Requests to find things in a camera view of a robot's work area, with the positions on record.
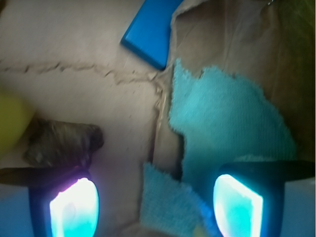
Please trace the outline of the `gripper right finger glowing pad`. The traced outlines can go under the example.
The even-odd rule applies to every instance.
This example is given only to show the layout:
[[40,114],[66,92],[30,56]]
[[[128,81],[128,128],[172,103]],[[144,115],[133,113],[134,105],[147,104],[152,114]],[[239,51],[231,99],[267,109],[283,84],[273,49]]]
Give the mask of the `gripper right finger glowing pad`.
[[232,162],[213,188],[225,237],[314,237],[316,165],[310,161]]

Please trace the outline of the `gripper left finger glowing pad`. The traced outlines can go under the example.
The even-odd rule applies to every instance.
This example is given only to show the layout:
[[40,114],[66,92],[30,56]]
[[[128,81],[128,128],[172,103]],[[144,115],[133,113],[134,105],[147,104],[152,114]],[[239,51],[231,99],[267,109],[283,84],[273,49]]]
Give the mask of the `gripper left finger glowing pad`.
[[2,168],[2,237],[92,237],[99,194],[82,167]]

